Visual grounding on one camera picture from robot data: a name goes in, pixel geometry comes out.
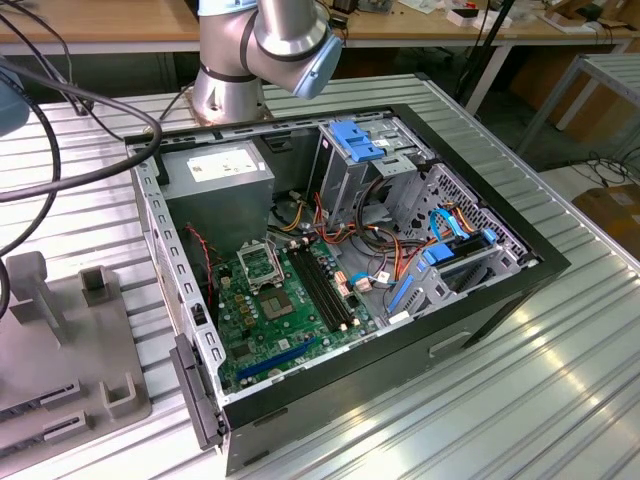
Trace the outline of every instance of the red cable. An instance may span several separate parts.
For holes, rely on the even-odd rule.
[[[191,232],[200,242],[200,246],[202,247],[202,251],[204,252],[204,257],[207,260],[207,283],[208,283],[208,292],[209,298],[207,299],[207,303],[211,306],[211,299],[213,298],[213,281],[211,280],[211,260],[209,259],[209,249],[207,248],[207,242],[200,236],[200,234],[193,228],[191,225],[187,225],[184,227],[186,230]]]

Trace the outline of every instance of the open computer tower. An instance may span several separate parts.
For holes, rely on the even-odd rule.
[[[476,344],[569,265],[404,105],[166,132],[134,177],[172,360],[228,474]]]

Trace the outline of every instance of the slotted aluminum table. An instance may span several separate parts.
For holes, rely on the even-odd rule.
[[[129,98],[158,116],[173,95]],[[275,452],[236,478],[632,478],[640,471],[638,262],[551,192],[535,173],[440,89],[414,76],[332,82],[313,101],[266,89],[282,117],[407,103],[566,255],[572,266],[488,339],[412,382]],[[90,119],[46,107],[63,175],[122,158]],[[119,134],[136,119],[96,113]],[[183,102],[167,129],[192,126]],[[35,118],[0,141],[0,188],[45,181],[50,155]],[[0,206],[2,243],[39,201]],[[169,361],[173,332],[149,260],[128,173],[62,193],[18,251],[41,250],[51,277],[114,268],[153,402],[145,421],[16,475],[33,478],[222,478],[198,449]]]
[[[516,147],[518,155],[522,155],[531,145],[544,122],[580,73],[591,76],[589,85],[580,94],[581,97],[586,95],[584,100],[595,90],[595,86],[601,83],[640,109],[640,54],[578,55],[527,126],[520,144]],[[577,99],[574,105],[580,108],[584,100]],[[640,125],[632,128],[630,134],[620,143],[615,156],[622,155],[634,143],[639,133]]]

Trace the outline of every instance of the green circuit board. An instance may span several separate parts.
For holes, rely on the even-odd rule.
[[[267,287],[256,295],[249,288],[239,260],[230,260],[214,268],[214,275],[221,286],[220,303],[224,304],[219,309],[218,334],[227,354],[221,368],[223,388],[227,393],[254,385],[269,375],[285,372],[377,330],[359,294],[354,292],[349,295],[353,298],[342,301],[360,325],[350,326],[346,331],[330,332],[285,252],[276,252],[285,276],[282,286]],[[310,252],[319,263],[329,264],[332,273],[340,270],[324,243],[316,242]],[[263,267],[258,266],[261,271],[272,268],[270,265]],[[222,282],[224,276],[231,280],[226,288]],[[329,282],[339,292],[335,280],[329,278]],[[296,348],[306,350],[302,356],[273,365],[267,371],[245,379],[238,378],[243,369]]]

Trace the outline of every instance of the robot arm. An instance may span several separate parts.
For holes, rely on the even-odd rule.
[[[314,0],[201,0],[198,15],[200,71],[192,101],[205,123],[261,118],[260,78],[313,98],[340,58],[342,43]]]

